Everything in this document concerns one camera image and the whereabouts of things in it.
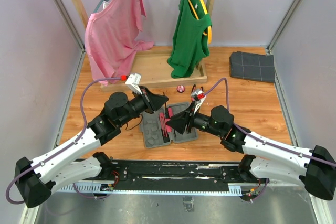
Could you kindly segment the grey plastic tool case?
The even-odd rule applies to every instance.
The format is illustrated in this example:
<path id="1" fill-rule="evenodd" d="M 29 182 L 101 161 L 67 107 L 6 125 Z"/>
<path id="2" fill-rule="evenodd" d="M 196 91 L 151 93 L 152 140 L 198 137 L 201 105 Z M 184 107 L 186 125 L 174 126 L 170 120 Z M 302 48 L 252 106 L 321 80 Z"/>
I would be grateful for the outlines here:
<path id="1" fill-rule="evenodd" d="M 171 104 L 165 108 L 161 107 L 158 111 L 153 114 L 146 112 L 142 113 L 142 121 L 140 123 L 140 130 L 143 134 L 144 146 L 146 148 L 156 148 L 170 145 L 171 143 L 181 144 L 185 142 L 195 141 L 199 138 L 199 134 L 196 129 L 192 129 L 190 133 L 184 132 L 183 134 L 178 133 L 175 130 L 170 130 L 167 127 L 167 133 L 162 132 L 162 118 L 165 118 L 166 121 L 166 111 L 168 111 L 169 116 L 172 117 L 175 114 L 182 112 L 187 109 L 189 106 L 188 102 Z"/>

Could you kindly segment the pink black utility knife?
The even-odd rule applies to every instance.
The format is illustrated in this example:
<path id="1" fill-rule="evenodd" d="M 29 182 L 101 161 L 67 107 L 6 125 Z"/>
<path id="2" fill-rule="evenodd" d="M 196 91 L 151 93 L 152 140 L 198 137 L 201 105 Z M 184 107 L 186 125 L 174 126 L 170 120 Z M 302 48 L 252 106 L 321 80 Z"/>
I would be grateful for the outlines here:
<path id="1" fill-rule="evenodd" d="M 170 139 L 169 139 L 169 135 L 167 133 L 167 129 L 166 129 L 166 125 L 165 125 L 165 118 L 164 118 L 163 112 L 159 113 L 159 120 L 160 120 L 160 125 L 161 125 L 163 142 L 168 143 L 170 141 Z"/>

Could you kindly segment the pink black screwdriver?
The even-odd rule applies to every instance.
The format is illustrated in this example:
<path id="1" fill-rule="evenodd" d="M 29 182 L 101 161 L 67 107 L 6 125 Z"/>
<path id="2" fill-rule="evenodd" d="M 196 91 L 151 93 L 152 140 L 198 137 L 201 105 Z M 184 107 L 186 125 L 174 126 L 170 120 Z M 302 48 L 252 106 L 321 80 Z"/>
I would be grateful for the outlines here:
<path id="1" fill-rule="evenodd" d="M 168 108 L 169 116 L 170 116 L 170 119 L 171 119 L 171 117 L 173 116 L 173 110 L 172 110 L 171 107 L 167 107 L 167 108 Z M 172 128 L 170 126 L 168 126 L 168 124 L 167 124 L 170 119 L 165 119 L 165 121 L 166 121 L 166 129 L 167 129 L 168 132 L 172 132 Z"/>
<path id="2" fill-rule="evenodd" d="M 168 111 L 168 108 L 167 108 L 167 103 L 165 103 L 164 105 L 165 105 L 165 118 L 170 119 L 169 111 Z"/>

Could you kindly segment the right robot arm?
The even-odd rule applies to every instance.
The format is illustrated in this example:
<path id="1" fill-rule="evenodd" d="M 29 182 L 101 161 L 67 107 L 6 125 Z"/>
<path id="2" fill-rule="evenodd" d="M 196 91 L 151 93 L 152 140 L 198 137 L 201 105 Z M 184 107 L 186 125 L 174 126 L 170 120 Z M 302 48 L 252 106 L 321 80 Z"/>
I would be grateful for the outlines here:
<path id="1" fill-rule="evenodd" d="M 268 139 L 234 123 L 234 116 L 222 105 L 205 115 L 192 103 L 166 124 L 180 134 L 195 128 L 215 135 L 227 150 L 242 153 L 238 177 L 244 182 L 253 178 L 281 180 L 302 186 L 320 199 L 334 198 L 335 160 L 322 146 L 304 148 Z"/>

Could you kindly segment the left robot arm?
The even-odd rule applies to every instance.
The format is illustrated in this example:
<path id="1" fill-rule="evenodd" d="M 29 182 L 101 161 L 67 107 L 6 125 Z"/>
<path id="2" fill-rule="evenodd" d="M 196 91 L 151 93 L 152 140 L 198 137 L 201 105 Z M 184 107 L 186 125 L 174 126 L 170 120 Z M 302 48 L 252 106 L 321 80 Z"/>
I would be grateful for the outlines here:
<path id="1" fill-rule="evenodd" d="M 123 92 L 115 92 L 104 103 L 103 109 L 76 136 L 52 151 L 29 160 L 22 157 L 15 164 L 14 183 L 28 208 L 45 202 L 55 191 L 78 180 L 112 175 L 112 166 L 105 154 L 97 154 L 83 162 L 73 162 L 83 154 L 95 150 L 121 133 L 121 128 L 143 112 L 158 111 L 169 99 L 140 87 L 132 100 Z"/>

